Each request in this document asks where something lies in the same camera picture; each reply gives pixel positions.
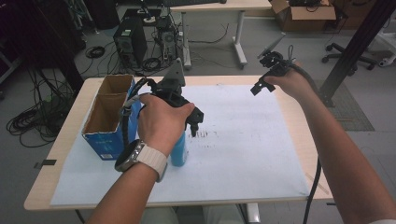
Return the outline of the white table leg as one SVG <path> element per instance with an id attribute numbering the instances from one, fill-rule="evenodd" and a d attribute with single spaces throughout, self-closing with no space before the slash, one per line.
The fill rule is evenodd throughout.
<path id="1" fill-rule="evenodd" d="M 247 224 L 261 224 L 261 216 L 257 203 L 246 204 Z"/>

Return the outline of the dark curtain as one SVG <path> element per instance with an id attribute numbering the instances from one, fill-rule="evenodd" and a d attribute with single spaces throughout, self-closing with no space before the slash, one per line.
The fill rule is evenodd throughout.
<path id="1" fill-rule="evenodd" d="M 64 0 L 0 0 L 0 33 L 37 71 L 57 68 L 73 93 L 83 78 L 75 56 L 85 49 Z"/>

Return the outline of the person's right hand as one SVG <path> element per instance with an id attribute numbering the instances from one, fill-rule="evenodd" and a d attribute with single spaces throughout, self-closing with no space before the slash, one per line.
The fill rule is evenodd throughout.
<path id="1" fill-rule="evenodd" d="M 283 77 L 268 76 L 263 80 L 280 87 L 298 103 L 308 103 L 318 99 L 308 80 L 294 69 L 289 70 Z"/>

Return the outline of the black metal stand post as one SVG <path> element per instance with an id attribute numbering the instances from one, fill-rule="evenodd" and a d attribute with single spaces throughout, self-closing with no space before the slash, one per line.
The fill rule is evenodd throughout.
<path id="1" fill-rule="evenodd" d="M 352 66 L 375 39 L 375 36 L 395 9 L 396 0 L 376 0 L 372 9 L 347 44 L 345 51 L 341 54 L 332 71 L 319 88 L 318 92 L 323 104 L 326 106 L 331 104 L 334 93 L 347 77 Z"/>

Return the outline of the blue bottle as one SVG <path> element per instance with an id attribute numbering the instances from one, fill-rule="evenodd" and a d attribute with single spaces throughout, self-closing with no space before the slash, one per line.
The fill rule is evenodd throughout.
<path id="1" fill-rule="evenodd" d="M 181 167 L 185 164 L 188 157 L 188 150 L 186 148 L 186 134 L 182 134 L 180 138 L 177 140 L 170 156 L 171 162 L 176 167 Z"/>

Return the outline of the black computer tower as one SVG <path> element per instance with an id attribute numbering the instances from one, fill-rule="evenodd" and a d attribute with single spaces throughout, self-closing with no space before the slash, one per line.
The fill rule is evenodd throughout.
<path id="1" fill-rule="evenodd" d="M 128 17 L 124 19 L 113 35 L 113 39 L 125 67 L 139 68 L 142 66 L 148 45 L 140 18 Z"/>

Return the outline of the blue cardboard box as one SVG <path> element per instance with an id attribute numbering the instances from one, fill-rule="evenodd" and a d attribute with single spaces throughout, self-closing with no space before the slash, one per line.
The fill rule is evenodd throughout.
<path id="1" fill-rule="evenodd" d="M 109 75 L 94 97 L 81 134 L 103 161 L 116 160 L 124 149 L 120 111 L 134 84 L 132 75 Z"/>

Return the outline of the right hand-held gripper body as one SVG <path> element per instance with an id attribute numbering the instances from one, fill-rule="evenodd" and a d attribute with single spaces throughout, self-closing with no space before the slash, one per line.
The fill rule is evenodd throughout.
<path id="1" fill-rule="evenodd" d="M 284 76 L 292 66 L 292 59 L 284 59 L 281 53 L 275 51 L 275 47 L 285 36 L 286 34 L 282 33 L 281 37 L 265 47 L 257 56 L 262 66 L 269 68 L 269 71 L 258 80 L 258 85 L 267 85 L 267 82 L 263 80 L 266 76 Z"/>

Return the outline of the grey floor mat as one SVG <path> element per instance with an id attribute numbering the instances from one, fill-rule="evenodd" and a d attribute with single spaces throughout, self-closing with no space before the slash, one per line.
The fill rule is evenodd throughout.
<path id="1" fill-rule="evenodd" d="M 328 109 L 345 131 L 373 132 L 375 130 L 344 83 L 334 93 Z"/>

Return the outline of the black tape strip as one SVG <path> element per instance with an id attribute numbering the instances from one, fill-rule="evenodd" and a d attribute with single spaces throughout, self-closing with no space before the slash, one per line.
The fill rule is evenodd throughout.
<path id="1" fill-rule="evenodd" d="M 40 170 L 43 166 L 53 166 L 56 164 L 56 160 L 43 160 L 43 161 L 38 161 L 35 165 L 34 168 Z"/>

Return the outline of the brown cardboard box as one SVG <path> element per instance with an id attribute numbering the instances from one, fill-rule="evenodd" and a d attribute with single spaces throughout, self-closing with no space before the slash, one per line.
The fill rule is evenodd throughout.
<path id="1" fill-rule="evenodd" d="M 330 0 L 269 0 L 276 22 L 284 32 L 321 31 L 327 21 L 335 20 Z"/>

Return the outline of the open-sided computer tower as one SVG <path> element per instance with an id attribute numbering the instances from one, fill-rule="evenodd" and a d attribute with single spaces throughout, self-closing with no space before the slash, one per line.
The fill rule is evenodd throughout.
<path id="1" fill-rule="evenodd" d="M 166 16 L 157 18 L 156 29 L 163 59 L 171 62 L 177 58 L 176 28 L 171 18 Z"/>

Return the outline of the white table mat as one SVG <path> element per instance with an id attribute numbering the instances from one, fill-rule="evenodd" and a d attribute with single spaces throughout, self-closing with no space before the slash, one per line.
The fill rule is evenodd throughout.
<path id="1" fill-rule="evenodd" d="M 188 156 L 168 165 L 150 206 L 303 199 L 309 189 L 276 96 L 248 85 L 190 85 L 183 95 L 205 116 L 185 135 Z"/>

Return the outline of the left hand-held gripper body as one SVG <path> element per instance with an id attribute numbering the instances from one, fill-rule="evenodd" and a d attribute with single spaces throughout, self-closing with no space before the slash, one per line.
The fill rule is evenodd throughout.
<path id="1" fill-rule="evenodd" d="M 172 107 L 182 107 L 189 101 L 182 96 L 182 88 L 186 86 L 183 65 L 179 58 L 170 66 L 169 71 L 163 79 L 156 83 L 153 79 L 148 79 L 151 93 L 168 103 Z"/>

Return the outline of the white-legged desk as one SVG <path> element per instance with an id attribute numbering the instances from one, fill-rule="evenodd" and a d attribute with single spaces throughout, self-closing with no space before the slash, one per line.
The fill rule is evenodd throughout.
<path id="1" fill-rule="evenodd" d="M 172 12 L 181 14 L 182 22 L 182 56 L 186 69 L 191 69 L 191 51 L 187 35 L 187 26 L 193 23 L 207 22 L 235 23 L 236 33 L 233 37 L 233 47 L 243 68 L 248 64 L 241 46 L 241 35 L 245 13 L 250 10 L 267 10 L 272 6 L 269 0 L 163 0 L 163 3 Z"/>

